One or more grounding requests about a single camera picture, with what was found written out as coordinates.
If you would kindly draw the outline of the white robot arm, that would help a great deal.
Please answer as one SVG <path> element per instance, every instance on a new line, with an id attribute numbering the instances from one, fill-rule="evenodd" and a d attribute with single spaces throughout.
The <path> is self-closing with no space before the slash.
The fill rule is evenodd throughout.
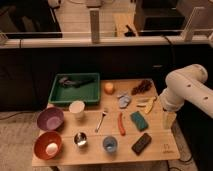
<path id="1" fill-rule="evenodd" d="M 186 101 L 192 103 L 213 119 L 213 90 L 204 85 L 207 70 L 200 64 L 192 64 L 167 74 L 166 88 L 159 95 L 163 114 L 163 127 L 170 129 Z"/>

